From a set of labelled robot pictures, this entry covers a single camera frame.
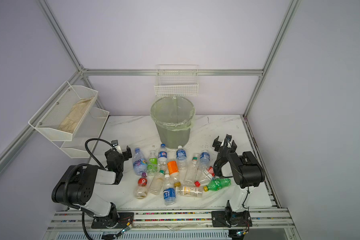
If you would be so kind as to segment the large blue label bottle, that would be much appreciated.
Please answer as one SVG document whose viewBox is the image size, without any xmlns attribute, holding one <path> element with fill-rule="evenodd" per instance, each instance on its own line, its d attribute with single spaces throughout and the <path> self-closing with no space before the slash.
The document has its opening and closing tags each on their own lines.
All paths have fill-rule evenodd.
<svg viewBox="0 0 360 240">
<path fill-rule="evenodd" d="M 135 148 L 135 155 L 133 157 L 133 169 L 137 176 L 141 176 L 147 172 L 147 160 L 140 148 Z"/>
</svg>

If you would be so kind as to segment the green lime label bottle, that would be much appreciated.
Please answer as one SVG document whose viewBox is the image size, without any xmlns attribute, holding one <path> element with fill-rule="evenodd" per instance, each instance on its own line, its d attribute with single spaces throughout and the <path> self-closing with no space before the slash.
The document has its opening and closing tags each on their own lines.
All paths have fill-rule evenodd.
<svg viewBox="0 0 360 240">
<path fill-rule="evenodd" d="M 157 152 L 155 150 L 151 150 L 148 157 L 148 165 L 147 165 L 148 175 L 154 176 L 157 173 L 157 169 L 158 169 Z"/>
</svg>

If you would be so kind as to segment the green collar tea bottle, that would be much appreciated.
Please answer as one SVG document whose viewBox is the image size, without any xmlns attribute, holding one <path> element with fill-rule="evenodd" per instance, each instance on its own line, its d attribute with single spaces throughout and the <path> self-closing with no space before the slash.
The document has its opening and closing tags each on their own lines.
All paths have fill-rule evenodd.
<svg viewBox="0 0 360 240">
<path fill-rule="evenodd" d="M 188 186 L 194 185 L 199 168 L 199 154 L 195 153 L 185 175 L 184 184 Z"/>
</svg>

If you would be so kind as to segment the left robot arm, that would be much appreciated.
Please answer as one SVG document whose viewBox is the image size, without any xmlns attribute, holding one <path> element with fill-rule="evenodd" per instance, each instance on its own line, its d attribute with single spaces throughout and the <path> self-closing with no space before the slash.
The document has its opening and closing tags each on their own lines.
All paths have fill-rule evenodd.
<svg viewBox="0 0 360 240">
<path fill-rule="evenodd" d="M 120 147 L 113 147 L 105 153 L 107 170 L 90 164 L 70 166 L 53 189 L 52 201 L 92 217 L 92 229 L 131 227 L 134 213 L 118 213 L 114 203 L 94 192 L 96 185 L 115 186 L 121 182 L 124 162 L 132 157 L 132 152 L 129 147 L 120 151 Z"/>
</svg>

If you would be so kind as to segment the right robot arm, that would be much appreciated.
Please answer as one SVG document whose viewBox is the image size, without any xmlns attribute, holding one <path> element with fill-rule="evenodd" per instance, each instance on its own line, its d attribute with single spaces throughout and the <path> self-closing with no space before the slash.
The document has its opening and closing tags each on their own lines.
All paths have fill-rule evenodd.
<svg viewBox="0 0 360 240">
<path fill-rule="evenodd" d="M 213 226 L 248 230 L 252 226 L 249 200 L 255 188 L 265 181 L 264 169 L 252 152 L 236 152 L 237 145 L 231 135 L 226 135 L 223 142 L 214 139 L 212 147 L 218 153 L 213 165 L 215 176 L 235 182 L 225 209 L 212 212 Z"/>
</svg>

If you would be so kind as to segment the green plastic bin liner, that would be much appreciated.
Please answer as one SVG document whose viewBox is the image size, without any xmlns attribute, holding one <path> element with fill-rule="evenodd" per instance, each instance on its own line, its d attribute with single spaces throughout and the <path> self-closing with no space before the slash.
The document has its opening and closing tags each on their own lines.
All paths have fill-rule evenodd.
<svg viewBox="0 0 360 240">
<path fill-rule="evenodd" d="M 151 106 L 150 116 L 158 127 L 171 131 L 191 128 L 196 108 L 185 97 L 162 97 Z"/>
</svg>

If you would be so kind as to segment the small blue label bottle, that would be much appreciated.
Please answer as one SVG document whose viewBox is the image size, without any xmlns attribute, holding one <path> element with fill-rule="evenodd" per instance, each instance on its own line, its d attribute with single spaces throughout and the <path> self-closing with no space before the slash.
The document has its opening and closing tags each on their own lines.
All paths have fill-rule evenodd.
<svg viewBox="0 0 360 240">
<path fill-rule="evenodd" d="M 201 154 L 200 154 L 200 165 L 199 165 L 199 169 L 201 171 L 206 170 L 210 167 L 210 154 L 207 150 L 202 150 Z"/>
</svg>

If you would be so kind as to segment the red cap crushed bottle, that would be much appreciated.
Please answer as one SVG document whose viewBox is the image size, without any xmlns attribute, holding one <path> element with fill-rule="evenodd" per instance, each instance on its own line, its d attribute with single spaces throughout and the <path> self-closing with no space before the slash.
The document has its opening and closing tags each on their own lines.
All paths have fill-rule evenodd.
<svg viewBox="0 0 360 240">
<path fill-rule="evenodd" d="M 194 185 L 196 187 L 203 187 L 209 184 L 209 182 L 215 177 L 213 167 L 209 167 L 204 170 L 198 170 Z"/>
</svg>

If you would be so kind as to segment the blue label water bottle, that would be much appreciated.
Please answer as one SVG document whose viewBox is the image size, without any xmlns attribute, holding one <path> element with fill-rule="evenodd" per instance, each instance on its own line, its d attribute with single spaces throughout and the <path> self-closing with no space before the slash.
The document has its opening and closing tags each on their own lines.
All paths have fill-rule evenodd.
<svg viewBox="0 0 360 240">
<path fill-rule="evenodd" d="M 177 152 L 176 152 L 176 158 L 177 158 L 177 165 L 179 170 L 186 170 L 187 169 L 187 154 L 185 149 L 182 146 L 178 146 Z"/>
</svg>

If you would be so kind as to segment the lower white mesh shelf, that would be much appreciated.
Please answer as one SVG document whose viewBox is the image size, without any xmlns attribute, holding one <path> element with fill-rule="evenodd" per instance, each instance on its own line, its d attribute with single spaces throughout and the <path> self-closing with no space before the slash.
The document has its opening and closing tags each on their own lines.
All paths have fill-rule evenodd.
<svg viewBox="0 0 360 240">
<path fill-rule="evenodd" d="M 60 149 L 72 159 L 89 158 L 85 142 L 88 139 L 100 137 L 108 117 L 108 111 L 93 107 L 85 116 L 73 140 L 64 142 Z"/>
</svg>

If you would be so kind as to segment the white mesh shelf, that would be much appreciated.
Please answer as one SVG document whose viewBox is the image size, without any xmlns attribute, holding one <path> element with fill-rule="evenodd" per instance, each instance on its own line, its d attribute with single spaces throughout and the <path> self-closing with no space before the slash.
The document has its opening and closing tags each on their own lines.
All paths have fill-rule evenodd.
<svg viewBox="0 0 360 240">
<path fill-rule="evenodd" d="M 98 98 L 98 91 L 64 82 L 28 124 L 51 142 L 70 142 Z"/>
<path fill-rule="evenodd" d="M 64 142 L 60 149 L 72 159 L 89 158 L 85 142 L 88 139 L 100 137 L 108 117 L 108 111 L 93 107 L 85 116 L 73 140 Z"/>
</svg>

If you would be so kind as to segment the orange label bottle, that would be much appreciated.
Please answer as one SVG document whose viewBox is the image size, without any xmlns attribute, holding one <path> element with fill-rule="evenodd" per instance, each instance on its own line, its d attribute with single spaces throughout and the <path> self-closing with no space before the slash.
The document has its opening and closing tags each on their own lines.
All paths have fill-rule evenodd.
<svg viewBox="0 0 360 240">
<path fill-rule="evenodd" d="M 168 171 L 170 174 L 170 179 L 174 185 L 181 185 L 180 181 L 180 172 L 178 169 L 177 162 L 172 160 L 167 163 Z"/>
</svg>

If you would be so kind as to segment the yellow cap clear bottle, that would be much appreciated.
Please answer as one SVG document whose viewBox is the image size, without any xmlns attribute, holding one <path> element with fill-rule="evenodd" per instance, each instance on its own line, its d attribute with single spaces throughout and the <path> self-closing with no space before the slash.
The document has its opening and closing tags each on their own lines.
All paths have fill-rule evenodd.
<svg viewBox="0 0 360 240">
<path fill-rule="evenodd" d="M 202 187 L 182 185 L 181 183 L 175 183 L 174 187 L 176 194 L 183 197 L 201 198 L 204 192 Z"/>
</svg>

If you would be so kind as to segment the blue label front bottle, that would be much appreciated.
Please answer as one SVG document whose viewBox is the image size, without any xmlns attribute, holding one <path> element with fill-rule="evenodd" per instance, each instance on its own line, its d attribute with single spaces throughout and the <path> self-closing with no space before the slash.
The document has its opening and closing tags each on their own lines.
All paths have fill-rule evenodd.
<svg viewBox="0 0 360 240">
<path fill-rule="evenodd" d="M 170 182 L 169 174 L 165 174 L 163 183 L 163 198 L 166 206 L 173 205 L 176 202 L 176 192 L 174 186 Z"/>
</svg>

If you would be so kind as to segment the beige cloth in shelf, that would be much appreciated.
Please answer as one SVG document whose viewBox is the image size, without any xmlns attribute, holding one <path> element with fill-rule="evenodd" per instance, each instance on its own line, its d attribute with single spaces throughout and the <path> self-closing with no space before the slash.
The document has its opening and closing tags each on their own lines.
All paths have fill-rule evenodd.
<svg viewBox="0 0 360 240">
<path fill-rule="evenodd" d="M 73 134 L 85 112 L 89 108 L 92 98 L 81 99 L 73 105 L 69 114 L 64 118 L 62 123 L 59 125 L 58 130 L 66 133 Z"/>
</svg>

